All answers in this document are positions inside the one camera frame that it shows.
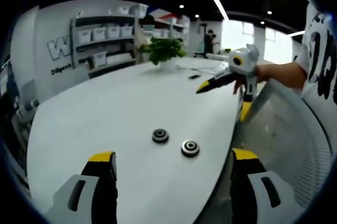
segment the white wall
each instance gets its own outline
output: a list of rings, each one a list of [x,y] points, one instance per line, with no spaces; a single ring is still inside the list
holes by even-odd
[[[222,22],[201,22],[201,23],[207,23],[207,30],[212,29],[216,35],[216,41],[221,42],[222,38]],[[203,40],[203,28],[201,29],[201,32],[198,34],[198,23],[197,22],[191,22],[191,28],[190,28],[190,51],[195,51],[199,48],[200,42]],[[265,55],[265,28],[260,28],[254,26],[254,44],[257,46],[259,52],[260,52],[260,58],[259,58],[259,63],[261,64],[266,64],[266,63],[271,63],[264,58],[266,57]],[[296,41],[293,42],[293,47],[292,47],[292,58],[294,58],[295,55],[299,55],[301,51],[301,44],[297,43]]]
[[[209,29],[213,30],[216,35],[216,39],[214,42],[221,42],[221,34],[222,34],[222,22],[200,22],[200,24],[206,23],[206,33]],[[200,47],[200,43],[203,42],[204,39],[204,28],[200,28],[200,33],[198,34],[199,23],[191,22],[190,24],[190,37],[189,37],[189,51],[194,52],[198,51]]]
[[[71,63],[70,20],[79,12],[84,17],[109,15],[119,6],[134,4],[118,0],[78,0],[26,12],[14,28],[11,44],[11,61],[19,90],[35,78],[40,102],[63,91],[60,81],[66,79],[61,74],[52,75],[51,70]]]
[[[34,49],[35,49],[35,21],[38,7],[24,13],[17,21],[11,42],[11,64],[17,88],[35,78]]]

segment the person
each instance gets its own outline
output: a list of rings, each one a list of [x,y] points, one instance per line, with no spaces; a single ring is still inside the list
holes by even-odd
[[[212,37],[214,35],[214,32],[210,29],[206,36],[204,37],[204,50],[206,53],[213,53],[213,39]]]
[[[259,83],[275,79],[286,87],[302,91],[301,97],[325,130],[334,156],[337,152],[337,27],[329,13],[337,14],[336,2],[311,0],[302,48],[296,60],[283,65],[257,65],[255,73]],[[236,81],[235,94],[243,84],[242,80]]]
[[[155,20],[152,15],[146,15],[143,19],[140,19],[139,27],[135,31],[135,58],[136,64],[145,62],[144,55],[142,54],[142,48],[149,44],[153,36],[152,30],[155,27]]]

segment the wall logo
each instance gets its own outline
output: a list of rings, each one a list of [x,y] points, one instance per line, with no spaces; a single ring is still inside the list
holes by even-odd
[[[70,56],[70,36],[59,37],[56,41],[52,40],[47,43],[47,48],[52,61],[63,57]]]
[[[67,64],[67,65],[62,66],[62,67],[56,67],[55,69],[51,70],[51,74],[54,75],[56,73],[62,73],[63,70],[69,69],[69,68],[72,68],[72,64]]]

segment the hand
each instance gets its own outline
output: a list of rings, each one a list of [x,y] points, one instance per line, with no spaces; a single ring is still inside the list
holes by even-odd
[[[257,65],[255,76],[257,77],[257,83],[267,81],[269,76],[267,74],[268,65]],[[240,78],[235,82],[233,94],[237,93],[237,90],[242,86],[246,85],[246,78]]]

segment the green plant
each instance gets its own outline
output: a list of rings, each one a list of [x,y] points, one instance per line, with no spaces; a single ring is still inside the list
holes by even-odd
[[[186,52],[182,50],[182,43],[178,39],[158,39],[151,38],[151,43],[145,45],[142,53],[149,54],[149,60],[157,65],[173,57],[184,57]]]

